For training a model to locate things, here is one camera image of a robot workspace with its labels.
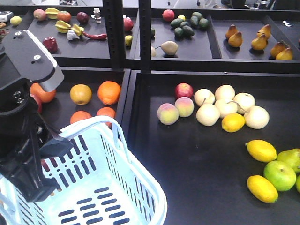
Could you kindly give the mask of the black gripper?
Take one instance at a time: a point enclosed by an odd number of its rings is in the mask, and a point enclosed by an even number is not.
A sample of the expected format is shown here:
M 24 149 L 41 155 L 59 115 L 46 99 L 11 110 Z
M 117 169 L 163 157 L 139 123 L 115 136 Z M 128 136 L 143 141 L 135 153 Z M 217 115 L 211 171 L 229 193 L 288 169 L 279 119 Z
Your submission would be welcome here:
M 73 148 L 48 128 L 29 87 L 23 84 L 0 105 L 0 173 L 28 202 L 44 201 L 58 184 L 46 178 L 42 160 L 62 157 Z

